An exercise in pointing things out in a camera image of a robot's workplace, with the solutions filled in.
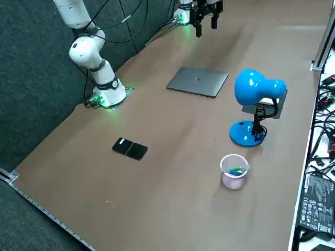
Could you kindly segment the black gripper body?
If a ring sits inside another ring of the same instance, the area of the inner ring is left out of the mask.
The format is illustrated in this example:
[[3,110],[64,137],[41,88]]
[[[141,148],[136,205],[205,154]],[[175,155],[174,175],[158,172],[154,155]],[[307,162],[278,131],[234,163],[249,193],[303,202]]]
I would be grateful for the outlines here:
[[223,12],[223,0],[203,0],[193,1],[190,14],[206,16],[212,14],[219,15]]

